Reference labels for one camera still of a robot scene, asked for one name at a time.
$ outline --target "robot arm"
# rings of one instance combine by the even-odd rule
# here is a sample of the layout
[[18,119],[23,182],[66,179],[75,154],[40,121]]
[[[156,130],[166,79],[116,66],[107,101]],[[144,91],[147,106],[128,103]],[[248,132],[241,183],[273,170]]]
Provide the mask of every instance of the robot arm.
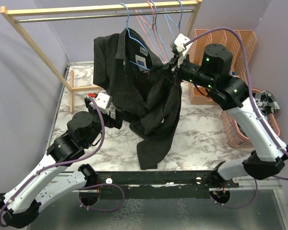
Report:
[[[94,98],[99,110],[102,112],[105,126],[118,128],[122,126],[122,113],[115,111],[116,119],[112,119],[108,112],[111,97],[104,93],[90,94]],[[8,226],[23,228],[34,221],[39,213],[49,204],[65,194],[97,184],[98,175],[89,164],[81,165],[68,177],[60,178],[56,183],[49,184],[54,177],[67,169],[71,164],[52,167],[40,174],[36,172],[59,162],[67,162],[80,158],[84,155],[84,149],[89,148],[100,134],[101,121],[94,108],[91,99],[85,98],[85,105],[89,112],[76,113],[72,120],[67,123],[67,131],[56,138],[47,149],[38,165],[19,183],[7,193],[0,194],[0,209],[7,203],[6,213],[3,219]],[[20,193],[13,198],[16,191],[23,186],[29,178],[35,176]]]
[[[168,63],[168,68],[174,76],[174,81],[185,80],[205,87],[208,96],[238,122],[255,148],[255,151],[245,157],[220,163],[212,171],[211,179],[222,185],[238,176],[250,175],[262,180],[278,174],[285,166],[284,160],[287,159],[281,149],[288,152],[288,145],[275,134],[264,116],[257,117],[251,105],[254,98],[249,97],[247,84],[229,74],[232,54],[223,45],[207,45],[202,65],[199,66],[188,61],[191,44],[184,47],[188,41],[189,38],[180,34],[171,45],[175,56]],[[278,148],[268,135],[261,119],[281,148]]]

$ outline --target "wooden frame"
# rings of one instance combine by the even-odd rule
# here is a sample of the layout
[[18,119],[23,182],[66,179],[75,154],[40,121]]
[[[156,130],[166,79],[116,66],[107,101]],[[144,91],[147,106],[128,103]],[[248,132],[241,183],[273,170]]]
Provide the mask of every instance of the wooden frame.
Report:
[[[183,0],[181,1],[184,7],[194,7],[194,12],[189,19],[186,35],[190,37],[195,19],[197,17],[202,0]],[[155,2],[158,9],[180,7],[178,1]],[[132,3],[126,4],[129,10],[146,10],[151,9],[148,3]],[[83,86],[74,87],[74,72],[71,71],[71,83],[69,84],[58,69],[53,65],[50,59],[45,55],[41,48],[35,43],[27,31],[17,23],[16,16],[36,16],[36,15],[54,15],[66,13],[89,13],[89,12],[108,12],[108,11],[125,11],[126,8],[120,4],[102,5],[102,6],[81,6],[81,7],[63,7],[63,8],[46,8],[46,9],[28,9],[28,10],[8,10],[5,6],[1,6],[0,13],[11,24],[11,26],[19,33],[19,35],[28,43],[34,52],[48,66],[54,75],[62,82],[62,84],[71,93],[70,112],[73,113],[74,93],[100,90],[99,86]]]

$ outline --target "shirt collar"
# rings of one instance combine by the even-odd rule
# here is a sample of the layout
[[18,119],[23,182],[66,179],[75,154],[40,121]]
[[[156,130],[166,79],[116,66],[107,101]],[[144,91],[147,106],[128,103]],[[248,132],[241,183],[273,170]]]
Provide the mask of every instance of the shirt collar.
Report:
[[[149,47],[147,46],[145,41],[141,38],[141,36],[135,30],[133,30],[131,28],[129,28],[129,31],[130,31],[131,37],[136,38],[145,47],[147,47],[148,53],[152,59],[152,64],[153,64],[152,70],[159,69],[159,68],[163,67],[162,61],[157,57],[156,54],[154,54],[149,49]],[[115,59],[123,59],[124,61],[126,61],[126,36],[128,36],[128,32],[127,32],[127,29],[125,28],[119,35],[119,43],[118,43]]]

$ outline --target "shirt sleeve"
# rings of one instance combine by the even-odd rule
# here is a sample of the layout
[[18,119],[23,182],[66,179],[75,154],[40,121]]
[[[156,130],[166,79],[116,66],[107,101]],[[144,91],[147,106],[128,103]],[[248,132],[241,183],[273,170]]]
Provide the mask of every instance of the shirt sleeve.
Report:
[[107,75],[106,53],[100,45],[100,38],[94,39],[94,75],[93,84],[107,90],[109,78]]

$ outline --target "shirt label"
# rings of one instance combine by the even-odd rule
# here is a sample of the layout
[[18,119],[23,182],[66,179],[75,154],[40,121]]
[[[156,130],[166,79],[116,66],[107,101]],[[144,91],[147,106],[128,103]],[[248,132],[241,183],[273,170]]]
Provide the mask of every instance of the shirt label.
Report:
[[144,49],[142,46],[140,46],[140,53],[144,54],[146,57],[148,55],[148,51],[146,49]]
[[140,71],[142,71],[142,72],[147,71],[146,59],[145,59],[144,57],[141,57],[141,56],[139,56],[139,55],[135,55],[135,62],[136,62],[138,65],[144,67],[144,68],[139,67]]

